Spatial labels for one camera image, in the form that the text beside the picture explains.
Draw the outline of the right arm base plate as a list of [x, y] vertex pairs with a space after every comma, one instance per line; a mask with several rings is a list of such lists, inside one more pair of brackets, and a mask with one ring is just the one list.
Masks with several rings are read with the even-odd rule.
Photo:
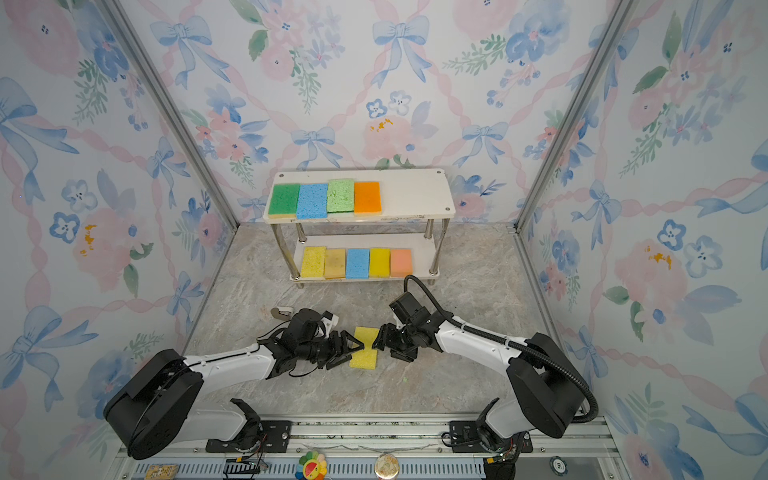
[[480, 427], [475, 421], [452, 420], [448, 431], [441, 434], [443, 444], [454, 453], [532, 453], [530, 434], [521, 432], [502, 439], [488, 427]]

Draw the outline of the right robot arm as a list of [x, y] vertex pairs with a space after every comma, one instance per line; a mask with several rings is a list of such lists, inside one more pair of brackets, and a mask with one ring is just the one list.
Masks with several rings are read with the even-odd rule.
[[403, 293], [390, 303], [395, 323], [382, 326], [373, 348], [408, 363], [423, 349], [457, 355], [504, 376], [511, 399], [492, 400], [475, 421], [468, 440], [450, 438], [453, 448], [478, 443], [497, 453], [518, 449], [527, 433], [559, 439], [572, 424], [595, 420], [599, 403], [585, 378], [548, 335], [504, 336], [445, 310], [418, 277], [403, 280]]

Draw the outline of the pale yellow worn sponge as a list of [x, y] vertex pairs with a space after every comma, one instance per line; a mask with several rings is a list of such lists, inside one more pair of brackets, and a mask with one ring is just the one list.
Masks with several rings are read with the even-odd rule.
[[344, 279], [346, 277], [346, 255], [343, 248], [327, 249], [325, 251], [324, 278], [326, 280]]

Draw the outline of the dark green sponge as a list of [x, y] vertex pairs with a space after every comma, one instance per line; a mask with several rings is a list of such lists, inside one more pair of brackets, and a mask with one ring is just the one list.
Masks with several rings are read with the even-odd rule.
[[273, 187], [269, 203], [270, 219], [295, 218], [298, 209], [300, 184], [277, 184]]

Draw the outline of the yellow sponge front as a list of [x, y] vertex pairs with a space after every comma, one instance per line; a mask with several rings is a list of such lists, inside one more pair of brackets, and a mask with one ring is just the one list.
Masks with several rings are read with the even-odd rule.
[[371, 278], [389, 278], [391, 250], [389, 248], [371, 248], [369, 253], [369, 276]]

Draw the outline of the blue sponge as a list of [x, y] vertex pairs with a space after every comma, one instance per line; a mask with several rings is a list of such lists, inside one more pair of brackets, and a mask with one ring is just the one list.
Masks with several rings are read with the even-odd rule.
[[348, 280], [367, 280], [369, 278], [370, 250], [348, 249], [346, 256], [345, 278]]
[[325, 219], [328, 216], [327, 194], [327, 183], [301, 185], [296, 218], [298, 220]]

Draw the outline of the orange sponge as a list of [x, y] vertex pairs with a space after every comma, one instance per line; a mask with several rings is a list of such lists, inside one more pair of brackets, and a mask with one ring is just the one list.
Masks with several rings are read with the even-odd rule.
[[379, 182], [356, 182], [354, 184], [353, 212], [356, 216], [372, 216], [382, 213]]

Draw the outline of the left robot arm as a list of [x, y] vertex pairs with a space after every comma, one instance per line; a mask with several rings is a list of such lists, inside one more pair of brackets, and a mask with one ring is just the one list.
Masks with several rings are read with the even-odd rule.
[[205, 396], [290, 375], [299, 362], [330, 370], [365, 347], [338, 330], [338, 318], [330, 312], [303, 308], [280, 314], [283, 322], [247, 347], [200, 356], [182, 356], [173, 349], [155, 354], [103, 408], [128, 455], [144, 460], [193, 440], [254, 452], [268, 437], [256, 410], [237, 398], [224, 407], [207, 406]]

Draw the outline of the light green sponge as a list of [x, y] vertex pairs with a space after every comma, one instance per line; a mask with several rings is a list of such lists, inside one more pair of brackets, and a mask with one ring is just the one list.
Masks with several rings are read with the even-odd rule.
[[351, 213], [354, 211], [355, 181], [333, 179], [328, 182], [326, 210], [329, 214]]

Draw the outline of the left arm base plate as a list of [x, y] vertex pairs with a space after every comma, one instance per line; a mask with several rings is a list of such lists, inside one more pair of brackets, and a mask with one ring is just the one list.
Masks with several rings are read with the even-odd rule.
[[286, 453], [293, 423], [289, 420], [262, 420], [258, 425], [247, 423], [234, 439], [210, 439], [206, 453], [252, 454]]

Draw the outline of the bright yellow sponge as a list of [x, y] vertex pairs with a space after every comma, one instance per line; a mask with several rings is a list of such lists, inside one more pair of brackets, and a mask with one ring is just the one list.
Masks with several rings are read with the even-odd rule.
[[305, 247], [303, 250], [301, 277], [323, 279], [325, 276], [325, 247]]

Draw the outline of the salmon pink sponge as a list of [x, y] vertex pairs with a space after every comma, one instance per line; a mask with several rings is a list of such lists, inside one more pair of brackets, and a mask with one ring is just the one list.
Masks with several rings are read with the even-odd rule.
[[411, 249], [390, 250], [390, 276], [404, 278], [413, 273], [413, 254]]

